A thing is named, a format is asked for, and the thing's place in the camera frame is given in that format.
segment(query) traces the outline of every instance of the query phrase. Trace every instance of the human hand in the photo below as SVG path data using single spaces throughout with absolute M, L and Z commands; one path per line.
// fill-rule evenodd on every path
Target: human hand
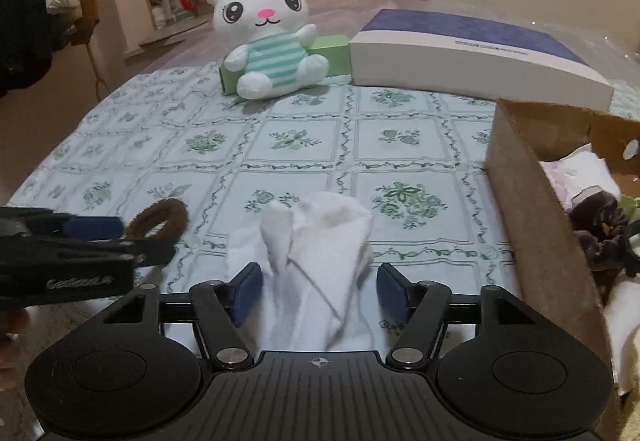
M 29 326 L 29 314 L 26 310 L 9 311 L 7 313 L 9 332 L 21 333 Z M 18 383 L 16 363 L 20 355 L 20 347 L 11 338 L 0 339 L 0 391 L 11 389 Z

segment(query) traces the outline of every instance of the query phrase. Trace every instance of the plush toy's head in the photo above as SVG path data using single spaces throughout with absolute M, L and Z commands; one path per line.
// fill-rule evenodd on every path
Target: plush toy's head
M 281 32 L 295 33 L 306 24 L 305 0 L 207 0 L 215 6 L 213 29 L 238 46 Z

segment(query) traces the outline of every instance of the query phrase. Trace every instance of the white stuffed animal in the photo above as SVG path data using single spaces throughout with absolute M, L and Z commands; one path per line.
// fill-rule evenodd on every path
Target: white stuffed animal
M 213 29 L 237 46 L 226 57 L 229 71 L 242 71 L 238 95 L 266 100 L 320 82 L 329 60 L 308 55 L 318 37 L 307 24 L 305 0 L 207 0 L 215 6 Z

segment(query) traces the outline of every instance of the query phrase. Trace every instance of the purple and white box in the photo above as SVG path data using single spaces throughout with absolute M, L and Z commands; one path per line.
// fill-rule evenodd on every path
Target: purple and white box
M 613 88 L 552 36 L 427 11 L 383 9 L 349 43 L 356 85 L 608 110 Z

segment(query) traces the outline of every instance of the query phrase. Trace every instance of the crosshair symbol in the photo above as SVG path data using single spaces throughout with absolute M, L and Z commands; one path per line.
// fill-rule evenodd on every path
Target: crosshair symbol
M 323 358 L 322 356 L 318 356 L 311 360 L 311 363 L 313 363 L 318 369 L 322 369 L 327 363 L 331 363 L 331 361 Z

